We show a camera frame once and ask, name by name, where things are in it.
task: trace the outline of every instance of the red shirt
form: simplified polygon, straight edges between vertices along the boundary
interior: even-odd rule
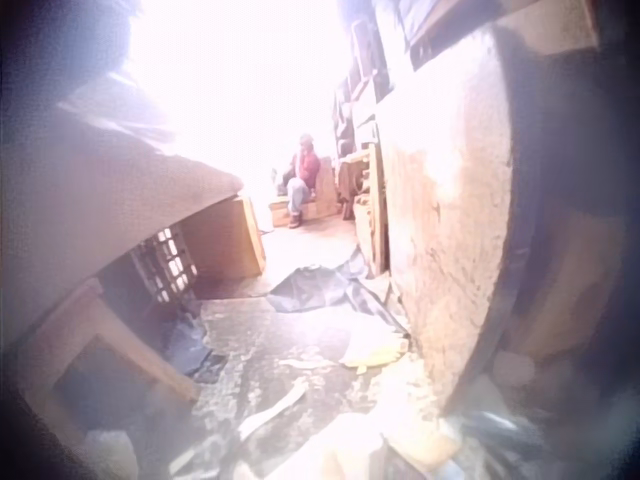
[[[293,157],[296,177],[304,180],[307,187],[316,188],[316,177],[320,170],[320,160],[312,150],[310,152],[298,153]]]

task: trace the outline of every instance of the person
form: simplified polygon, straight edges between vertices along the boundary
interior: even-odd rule
[[[289,228],[302,224],[302,205],[316,188],[320,160],[313,148],[313,138],[305,133],[300,137],[300,150],[291,159],[288,174],[283,175],[289,197]]]

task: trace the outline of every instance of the man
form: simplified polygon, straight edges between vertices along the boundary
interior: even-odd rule
[[[304,134],[300,137],[300,150],[291,159],[290,173],[283,176],[289,197],[289,228],[298,228],[302,224],[302,204],[315,190],[319,170],[320,160],[313,151],[313,138]]]

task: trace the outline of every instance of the shoe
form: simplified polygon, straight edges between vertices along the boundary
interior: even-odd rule
[[[302,224],[302,215],[292,214],[289,220],[289,228],[298,228]]]

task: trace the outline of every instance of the jeans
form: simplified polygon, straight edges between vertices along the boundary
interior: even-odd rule
[[[287,195],[289,196],[289,213],[298,215],[302,210],[302,204],[309,200],[311,192],[304,180],[296,177],[287,183]]]

